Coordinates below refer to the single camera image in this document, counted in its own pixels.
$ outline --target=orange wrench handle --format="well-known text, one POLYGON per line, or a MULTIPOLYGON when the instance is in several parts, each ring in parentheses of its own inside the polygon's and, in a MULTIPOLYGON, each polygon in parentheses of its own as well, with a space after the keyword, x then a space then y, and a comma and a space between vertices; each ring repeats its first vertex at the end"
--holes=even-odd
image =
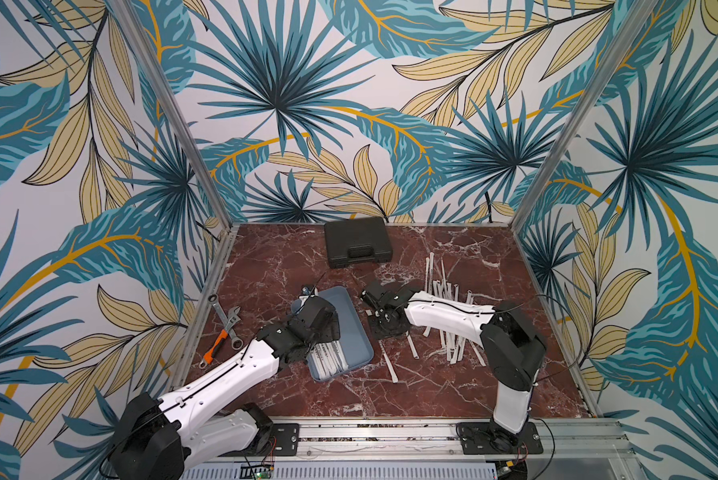
POLYGON ((220 348, 220 345, 221 345, 221 343, 223 342, 223 340, 225 340, 225 339, 227 339, 227 338, 229 338, 229 333, 228 333, 228 332, 226 332, 225 330, 223 330, 222 332, 220 332, 220 335, 218 335, 218 338, 215 339, 215 344, 214 344, 214 345, 212 346, 212 348, 210 348, 210 350, 209 350, 207 353, 205 353, 205 355, 202 357, 202 359, 205 360, 205 363, 206 363, 207 365, 209 365, 210 363, 212 363, 212 358, 215 356, 215 351, 218 350, 218 348, 220 348))

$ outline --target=tropical leaf wallpaper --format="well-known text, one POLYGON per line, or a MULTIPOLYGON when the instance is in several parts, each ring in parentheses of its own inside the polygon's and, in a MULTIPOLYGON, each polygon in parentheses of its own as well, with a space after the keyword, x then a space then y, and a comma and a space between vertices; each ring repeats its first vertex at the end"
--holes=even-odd
POLYGON ((202 0, 151 40, 233 220, 508 221, 632 3, 202 0))
MULTIPOLYGON (((179 91, 186 7, 134 4, 179 91)), ((220 234, 202 195, 103 1, 0 2, 0 478, 101 478, 167 387, 220 234)))
POLYGON ((718 478, 718 1, 670 3, 658 2, 520 238, 564 306, 566 348, 648 478, 718 478))

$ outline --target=aluminum frame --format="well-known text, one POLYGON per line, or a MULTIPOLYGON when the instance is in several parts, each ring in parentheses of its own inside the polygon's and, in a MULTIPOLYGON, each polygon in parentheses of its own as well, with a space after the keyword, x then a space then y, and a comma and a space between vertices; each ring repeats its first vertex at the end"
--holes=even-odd
POLYGON ((201 333, 205 329, 205 324, 209 319, 210 309, 212 308, 209 302, 209 296, 218 291, 223 274, 229 266, 229 257, 231 256, 231 251, 234 248, 238 233, 239 225, 234 225, 230 230, 225 230, 221 233, 218 253, 210 265, 210 271, 207 273, 205 288, 201 291, 201 298, 196 308, 194 321, 185 333, 185 346, 183 347, 180 359, 175 364, 174 375, 170 378, 168 387, 170 392, 185 385, 185 379, 189 376, 191 362, 194 359, 194 352, 197 346, 199 346, 201 333))
MULTIPOLYGON (((300 425, 300 440, 294 457, 298 461, 445 461, 473 462, 509 460, 515 455, 465 456, 457 439, 456 425, 474 418, 409 417, 271 417, 275 423, 300 425)), ((600 458, 610 462, 616 478, 644 480, 636 453, 617 420, 612 418, 544 418, 548 428, 535 423, 544 453, 554 458, 600 458)), ((219 457, 217 462, 239 462, 242 457, 219 457)))

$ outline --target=blue tray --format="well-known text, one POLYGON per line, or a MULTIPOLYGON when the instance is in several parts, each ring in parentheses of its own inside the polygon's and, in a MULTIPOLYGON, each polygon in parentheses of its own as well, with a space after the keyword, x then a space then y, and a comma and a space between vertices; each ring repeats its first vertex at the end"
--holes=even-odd
MULTIPOLYGON (((361 320, 359 320, 359 315, 354 308, 354 302, 351 301, 351 295, 348 294, 348 290, 344 286, 333 286, 319 292, 319 296, 335 306, 337 321, 341 326, 341 339, 338 343, 341 344, 343 355, 348 363, 347 370, 326 379, 318 379, 316 368, 311 363, 308 363, 308 370, 311 371, 311 376, 314 380, 325 382, 344 373, 362 368, 372 361, 374 351, 367 334, 364 332, 364 327, 361 320)), ((291 306, 293 312, 300 307, 300 299, 293 302, 291 306)))

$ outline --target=leaf pattern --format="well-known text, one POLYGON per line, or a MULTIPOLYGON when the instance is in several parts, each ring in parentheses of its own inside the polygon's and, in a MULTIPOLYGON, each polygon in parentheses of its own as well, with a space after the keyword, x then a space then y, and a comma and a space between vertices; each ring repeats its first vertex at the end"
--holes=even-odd
POLYGON ((443 162, 451 151, 441 128, 392 108, 352 113, 363 135, 391 154, 393 181, 401 192, 389 215, 409 213, 441 187, 443 162))
POLYGON ((320 0, 329 18, 354 44, 380 58, 434 58, 470 50, 489 37, 448 18, 426 0, 320 0))
POLYGON ((0 184, 30 154, 49 144, 68 113, 68 82, 0 85, 0 184))
POLYGON ((28 185, 49 185, 64 178, 82 155, 89 136, 89 102, 79 101, 68 111, 52 138, 38 169, 23 182, 28 185))

